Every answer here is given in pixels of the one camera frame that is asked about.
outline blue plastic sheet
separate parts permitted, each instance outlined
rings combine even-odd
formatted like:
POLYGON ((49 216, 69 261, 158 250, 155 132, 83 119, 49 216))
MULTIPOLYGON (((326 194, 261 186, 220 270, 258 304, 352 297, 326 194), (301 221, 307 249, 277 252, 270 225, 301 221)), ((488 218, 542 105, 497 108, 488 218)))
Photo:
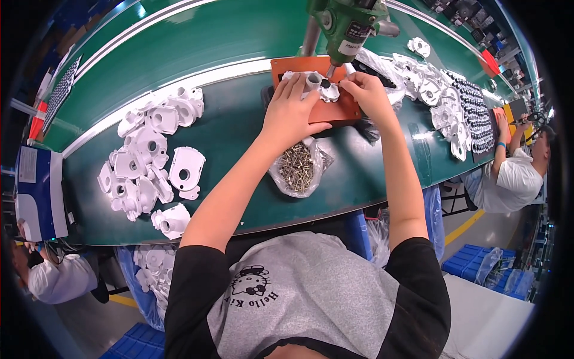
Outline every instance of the blue plastic sheet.
POLYGON ((157 312, 156 296, 152 291, 144 293, 140 283, 135 278, 139 265, 134 263, 134 248, 134 246, 117 246, 114 248, 115 256, 120 268, 122 268, 123 277, 126 279, 131 295, 138 304, 139 312, 152 328, 165 331, 164 321, 157 312))
POLYGON ((443 226, 443 204, 440 200, 439 185, 425 188, 422 191, 425 199, 425 219, 426 230, 429 240, 435 247, 437 260, 441 260, 444 254, 444 226, 443 226))

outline chair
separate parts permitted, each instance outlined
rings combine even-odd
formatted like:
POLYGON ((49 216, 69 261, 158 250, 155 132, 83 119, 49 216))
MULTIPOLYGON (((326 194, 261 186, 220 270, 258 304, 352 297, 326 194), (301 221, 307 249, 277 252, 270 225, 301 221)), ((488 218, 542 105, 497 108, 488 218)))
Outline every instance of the chair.
POLYGON ((452 195, 452 196, 446 196, 446 197, 441 197, 441 198, 440 198, 441 202, 444 201, 444 200, 452 199, 451 210, 450 210, 450 212, 447 212, 447 211, 445 211, 444 208, 443 208, 443 217, 447 217, 447 216, 450 216, 450 215, 453 215, 453 214, 468 212, 468 211, 474 212, 474 211, 476 211, 476 210, 478 209, 478 207, 472 202, 472 200, 471 200, 470 197, 468 196, 468 192, 467 192, 466 188, 464 188, 464 190, 463 190, 464 193, 462 193, 462 194, 457 194, 458 190, 459 190, 458 188, 455 189, 455 194, 452 195), (466 207, 465 209, 455 211, 455 210, 454 210, 454 209, 455 209, 455 202, 456 202, 456 200, 459 199, 459 198, 464 198, 464 200, 466 201, 467 207, 466 207))

